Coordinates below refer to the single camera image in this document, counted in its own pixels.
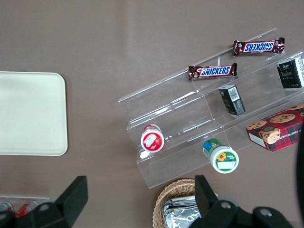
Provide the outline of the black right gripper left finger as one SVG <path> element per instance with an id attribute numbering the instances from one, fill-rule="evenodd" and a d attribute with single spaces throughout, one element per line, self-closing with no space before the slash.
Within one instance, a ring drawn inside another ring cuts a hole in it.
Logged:
<path id="1" fill-rule="evenodd" d="M 88 201 L 86 176 L 77 176 L 55 202 L 36 206 L 17 217 L 13 211 L 0 213 L 2 228 L 71 228 Z"/>

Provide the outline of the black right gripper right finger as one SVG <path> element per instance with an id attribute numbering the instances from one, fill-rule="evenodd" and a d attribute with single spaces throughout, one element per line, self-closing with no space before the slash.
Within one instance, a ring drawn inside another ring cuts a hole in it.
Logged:
<path id="1" fill-rule="evenodd" d="M 195 200 L 201 214 L 191 228 L 291 228 L 291 223 L 278 210 L 256 207 L 244 211 L 229 200 L 219 200 L 205 176 L 195 176 Z"/>

